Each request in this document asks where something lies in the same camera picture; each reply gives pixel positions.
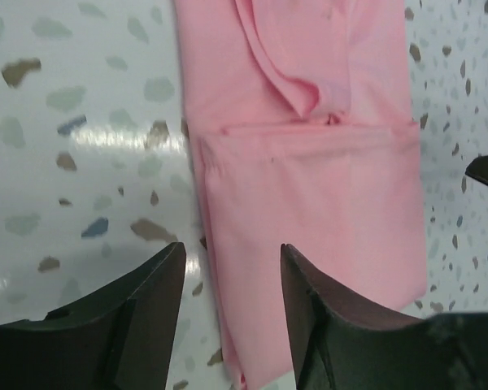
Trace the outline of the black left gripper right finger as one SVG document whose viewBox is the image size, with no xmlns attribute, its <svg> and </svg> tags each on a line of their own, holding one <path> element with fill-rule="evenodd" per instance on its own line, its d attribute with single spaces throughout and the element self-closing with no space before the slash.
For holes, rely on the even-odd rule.
<svg viewBox="0 0 488 390">
<path fill-rule="evenodd" d="M 488 312 L 415 318 L 388 309 L 281 247 L 298 389 L 488 389 Z"/>
</svg>

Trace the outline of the pink t shirt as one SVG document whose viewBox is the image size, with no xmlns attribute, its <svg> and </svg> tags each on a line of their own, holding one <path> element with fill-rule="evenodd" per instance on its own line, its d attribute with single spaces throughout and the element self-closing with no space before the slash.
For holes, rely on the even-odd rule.
<svg viewBox="0 0 488 390">
<path fill-rule="evenodd" d="M 291 371 L 280 248 L 393 310 L 426 290 L 401 1 L 178 1 L 185 117 L 224 363 Z"/>
</svg>

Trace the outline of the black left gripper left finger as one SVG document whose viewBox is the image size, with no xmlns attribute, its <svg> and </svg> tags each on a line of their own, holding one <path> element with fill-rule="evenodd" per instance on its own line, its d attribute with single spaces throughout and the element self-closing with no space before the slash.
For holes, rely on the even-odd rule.
<svg viewBox="0 0 488 390">
<path fill-rule="evenodd" d="M 172 243 L 43 320 L 0 325 L 0 389 L 164 389 L 185 265 Z"/>
</svg>

